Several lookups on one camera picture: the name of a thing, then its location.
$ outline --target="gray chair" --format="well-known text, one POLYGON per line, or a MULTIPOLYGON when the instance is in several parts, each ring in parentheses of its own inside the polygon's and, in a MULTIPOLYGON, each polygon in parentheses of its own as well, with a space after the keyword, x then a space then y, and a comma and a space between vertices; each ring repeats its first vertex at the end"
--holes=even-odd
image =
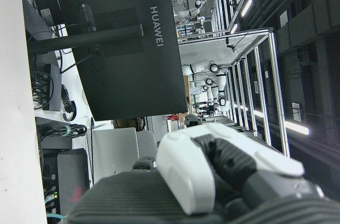
POLYGON ((157 143, 154 134, 150 131, 136 132, 139 158, 153 157, 156 158, 157 143))

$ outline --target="monitor stand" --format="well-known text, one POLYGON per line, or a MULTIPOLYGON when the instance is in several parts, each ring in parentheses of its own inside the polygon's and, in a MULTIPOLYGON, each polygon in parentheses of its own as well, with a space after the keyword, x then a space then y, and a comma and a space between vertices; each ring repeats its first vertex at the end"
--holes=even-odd
POLYGON ((53 50, 62 50, 86 45, 123 40, 143 36, 142 24, 118 29, 106 29, 90 33, 81 33, 67 37, 51 38, 31 42, 27 45, 28 54, 44 54, 53 50))

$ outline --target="fluorescent light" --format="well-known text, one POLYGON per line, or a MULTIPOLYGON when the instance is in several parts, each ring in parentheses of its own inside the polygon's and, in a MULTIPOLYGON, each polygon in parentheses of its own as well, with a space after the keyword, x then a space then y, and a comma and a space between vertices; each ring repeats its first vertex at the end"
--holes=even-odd
POLYGON ((288 122, 286 120, 285 120, 285 125, 286 125, 286 128, 289 128, 290 130, 294 130, 304 135, 309 135, 309 129, 307 127, 301 126, 296 123, 288 122))
POLYGON ((254 110, 254 114, 255 114, 256 116, 260 117, 260 118, 264 118, 264 117, 265 117, 265 115, 264 115, 263 113, 261 113, 260 111, 254 110))
MULTIPOLYGON (((234 104, 234 107, 237 108, 237 104, 234 104)), ((243 108, 244 108, 243 106, 240 106, 240 109, 243 110, 243 108)), ((248 111, 248 107, 246 107, 245 110, 248 111)))
MULTIPOLYGON (((260 111, 254 110, 254 114, 260 118, 264 118, 264 114, 260 111)), ((290 130, 294 130, 304 135, 309 135, 309 129, 307 127, 301 126, 296 123, 288 122, 286 120, 285 120, 285 125, 286 125, 286 128, 289 128, 290 130)))
POLYGON ((237 23, 233 26, 232 31, 230 31, 230 34, 235 33, 236 29, 237 29, 237 23))
POLYGON ((244 9, 242 10, 241 16, 244 17, 246 12, 248 11, 251 3, 253 2, 253 0, 248 0, 248 2, 246 3, 244 9))

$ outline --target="black monitor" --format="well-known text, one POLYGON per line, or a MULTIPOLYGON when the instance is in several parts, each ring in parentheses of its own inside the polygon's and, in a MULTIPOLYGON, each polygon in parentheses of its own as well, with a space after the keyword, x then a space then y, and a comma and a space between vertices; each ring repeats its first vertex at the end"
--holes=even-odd
MULTIPOLYGON (((81 23, 79 6, 86 4, 97 32, 143 26, 143 37, 101 43, 99 55, 77 66, 95 120, 187 111, 171 0, 58 2, 66 25, 81 23)), ((67 29, 69 35, 83 30, 67 29)), ((87 57, 92 47, 73 48, 76 62, 87 57)))

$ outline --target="silver laptop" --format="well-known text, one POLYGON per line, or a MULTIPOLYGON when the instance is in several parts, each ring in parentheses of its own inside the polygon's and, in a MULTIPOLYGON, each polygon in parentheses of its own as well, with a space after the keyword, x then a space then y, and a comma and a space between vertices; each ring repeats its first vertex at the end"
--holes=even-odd
POLYGON ((93 175, 95 183, 104 177, 130 171, 138 158, 135 128, 93 131, 93 175))

